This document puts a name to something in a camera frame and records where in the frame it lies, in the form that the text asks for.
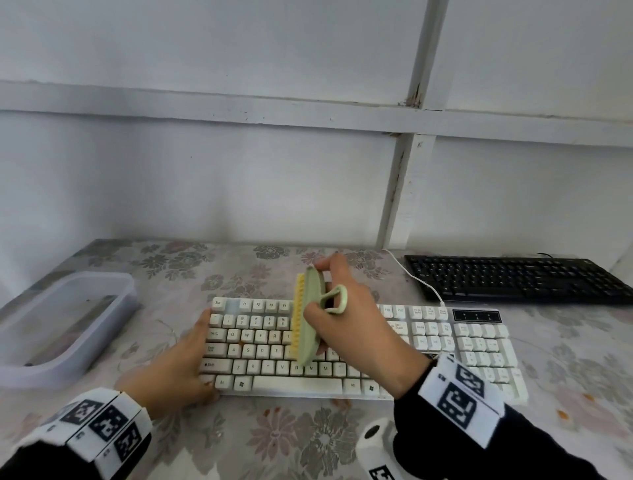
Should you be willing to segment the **black computer keyboard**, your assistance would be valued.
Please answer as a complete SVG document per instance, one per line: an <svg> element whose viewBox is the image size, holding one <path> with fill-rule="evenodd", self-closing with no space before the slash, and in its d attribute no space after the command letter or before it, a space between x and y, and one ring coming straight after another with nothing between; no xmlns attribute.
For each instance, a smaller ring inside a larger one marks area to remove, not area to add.
<svg viewBox="0 0 633 480"><path fill-rule="evenodd" d="M588 259L405 255L428 300L633 307L633 287Z"/></svg>

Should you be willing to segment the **green scrub brush yellow bristles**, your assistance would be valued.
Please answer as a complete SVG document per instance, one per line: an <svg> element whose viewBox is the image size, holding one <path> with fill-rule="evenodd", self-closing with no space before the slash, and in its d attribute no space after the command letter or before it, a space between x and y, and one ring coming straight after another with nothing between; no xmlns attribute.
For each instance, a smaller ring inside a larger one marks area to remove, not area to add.
<svg viewBox="0 0 633 480"><path fill-rule="evenodd" d="M313 265L297 275L290 321L290 352L300 366L312 362L320 346L319 335L304 316L305 307L311 303L317 303L329 314L341 315L347 306L347 289L344 285L337 285L327 291L323 272Z"/></svg>

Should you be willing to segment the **white computer keyboard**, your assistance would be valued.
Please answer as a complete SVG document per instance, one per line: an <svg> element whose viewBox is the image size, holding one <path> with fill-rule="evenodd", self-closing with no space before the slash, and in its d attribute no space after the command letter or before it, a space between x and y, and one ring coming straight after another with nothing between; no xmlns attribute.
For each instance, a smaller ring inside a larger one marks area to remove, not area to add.
<svg viewBox="0 0 633 480"><path fill-rule="evenodd" d="M498 310L378 304L390 328L429 358L445 353L495 384L511 405L528 389ZM391 400L368 375L328 349L306 366L291 353L291 300L215 297L200 372L229 395Z"/></svg>

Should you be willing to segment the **person's right forearm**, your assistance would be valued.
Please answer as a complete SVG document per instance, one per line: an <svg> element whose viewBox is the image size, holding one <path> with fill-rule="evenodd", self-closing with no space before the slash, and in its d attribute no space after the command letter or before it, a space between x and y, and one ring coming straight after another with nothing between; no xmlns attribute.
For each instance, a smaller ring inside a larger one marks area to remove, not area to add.
<svg viewBox="0 0 633 480"><path fill-rule="evenodd" d="M435 364L431 363L427 374ZM418 395L422 383L394 401L393 451L412 476L421 480L606 480L592 463L567 452L506 404L505 416L483 449Z"/></svg>

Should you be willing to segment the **person's right hand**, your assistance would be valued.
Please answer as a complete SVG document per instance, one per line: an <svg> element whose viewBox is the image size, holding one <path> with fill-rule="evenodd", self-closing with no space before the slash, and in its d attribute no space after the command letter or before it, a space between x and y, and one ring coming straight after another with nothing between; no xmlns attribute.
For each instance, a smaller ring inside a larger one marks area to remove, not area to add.
<svg viewBox="0 0 633 480"><path fill-rule="evenodd" d="M378 382L395 400L399 400L426 378L431 361L401 339L380 313L368 286L352 275L341 253L314 264L329 272L329 288L344 285L347 306L341 315L330 314L332 348L349 365Z"/></svg>

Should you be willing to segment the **white marker wristband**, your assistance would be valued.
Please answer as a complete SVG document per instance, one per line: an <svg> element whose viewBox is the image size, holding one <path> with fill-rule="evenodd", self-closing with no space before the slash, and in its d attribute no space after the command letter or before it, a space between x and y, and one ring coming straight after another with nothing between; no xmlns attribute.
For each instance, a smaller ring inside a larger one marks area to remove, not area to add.
<svg viewBox="0 0 633 480"><path fill-rule="evenodd" d="M505 416L501 391L451 355L436 358L418 395L483 449Z"/></svg>
<svg viewBox="0 0 633 480"><path fill-rule="evenodd" d="M126 480L147 452L153 422L145 407L115 389L95 388L76 396L15 448L52 474L86 480Z"/></svg>

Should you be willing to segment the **person's left hand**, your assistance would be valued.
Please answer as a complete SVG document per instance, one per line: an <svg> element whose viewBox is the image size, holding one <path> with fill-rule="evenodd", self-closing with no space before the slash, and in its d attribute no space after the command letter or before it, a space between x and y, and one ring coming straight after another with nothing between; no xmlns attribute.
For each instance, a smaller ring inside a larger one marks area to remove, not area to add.
<svg viewBox="0 0 633 480"><path fill-rule="evenodd" d="M115 389L147 410L152 420L168 417L186 406L211 404L219 393L199 377L204 346L191 346L191 331L143 367L124 374Z"/></svg>

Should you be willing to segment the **person's left forearm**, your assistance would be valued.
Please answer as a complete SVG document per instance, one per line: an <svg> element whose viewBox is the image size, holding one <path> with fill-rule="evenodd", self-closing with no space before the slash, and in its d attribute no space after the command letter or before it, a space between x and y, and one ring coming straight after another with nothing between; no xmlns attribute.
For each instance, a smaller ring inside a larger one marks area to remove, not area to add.
<svg viewBox="0 0 633 480"><path fill-rule="evenodd" d="M133 428L109 443L101 442L97 456L86 462L68 444L37 442L19 448L4 466L0 480L126 480L145 455L152 435Z"/></svg>

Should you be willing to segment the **floral tablecloth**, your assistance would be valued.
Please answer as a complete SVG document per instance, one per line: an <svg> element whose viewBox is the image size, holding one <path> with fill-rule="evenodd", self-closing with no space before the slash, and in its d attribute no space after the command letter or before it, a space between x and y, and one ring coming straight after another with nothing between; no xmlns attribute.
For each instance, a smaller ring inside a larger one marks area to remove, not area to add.
<svg viewBox="0 0 633 480"><path fill-rule="evenodd" d="M290 300L296 274L333 249L98 240L0 310L0 319L82 271L124 272L140 309L80 380L59 390L0 389L0 462L46 417L173 346L214 297ZM517 409L612 480L633 480L633 308L501 306L528 396ZM154 423L133 480L353 480L354 447L393 403L359 398L230 396Z"/></svg>

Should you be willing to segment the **translucent plastic container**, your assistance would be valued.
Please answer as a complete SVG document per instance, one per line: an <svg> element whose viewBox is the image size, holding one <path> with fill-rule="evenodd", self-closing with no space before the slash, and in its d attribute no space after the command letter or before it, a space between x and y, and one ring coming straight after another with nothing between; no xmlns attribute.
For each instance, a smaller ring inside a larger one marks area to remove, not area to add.
<svg viewBox="0 0 633 480"><path fill-rule="evenodd" d="M0 388L79 380L140 307L129 274L74 272L0 309Z"/></svg>

